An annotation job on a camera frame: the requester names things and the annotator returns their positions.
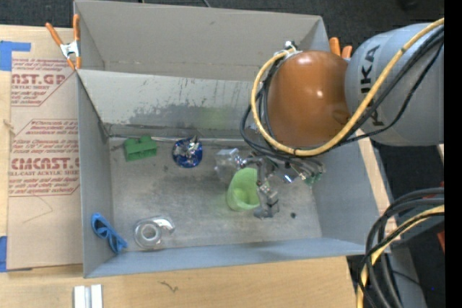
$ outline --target cardboard sheet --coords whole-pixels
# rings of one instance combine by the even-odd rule
[[[81,263],[76,75],[44,27],[0,26],[0,40],[11,87],[7,269]]]

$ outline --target blue tape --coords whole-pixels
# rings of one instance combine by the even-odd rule
[[[92,215],[92,228],[98,237],[108,239],[109,246],[115,254],[119,254],[123,248],[128,247],[127,242],[110,225],[108,220],[99,213],[93,213]]]
[[[14,51],[30,51],[31,43],[15,43],[0,40],[0,71],[12,70],[12,53]]]
[[[6,272],[6,236],[0,237],[0,272]]]

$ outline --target green plastic object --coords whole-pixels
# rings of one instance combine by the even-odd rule
[[[151,136],[144,135],[138,140],[128,138],[123,142],[127,162],[153,157],[157,153],[157,144]]]
[[[260,205],[256,169],[247,167],[235,173],[226,193],[226,201],[233,211],[247,211]]]

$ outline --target cardboard box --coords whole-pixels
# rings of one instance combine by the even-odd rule
[[[82,263],[77,76],[44,27],[0,25],[0,44],[7,269]]]
[[[248,151],[239,122],[260,66],[287,40],[328,50],[321,17],[90,0],[76,0],[75,12],[86,277],[363,253],[384,188],[371,145],[324,154],[327,172],[312,187],[272,178],[281,211],[271,219],[231,211],[214,171],[220,149]],[[156,156],[127,162],[124,141],[146,134],[157,140]],[[181,168],[173,145],[193,135],[204,157]],[[94,213],[127,241],[122,253],[93,232]],[[176,229],[146,252],[134,225],[156,215]]]

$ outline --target stain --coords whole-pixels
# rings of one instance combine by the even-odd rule
[[[173,293],[176,293],[176,291],[178,290],[178,286],[175,286],[173,288],[167,281],[159,281],[159,283],[161,285],[165,285],[166,287],[168,287],[170,289],[170,291],[173,292]]]

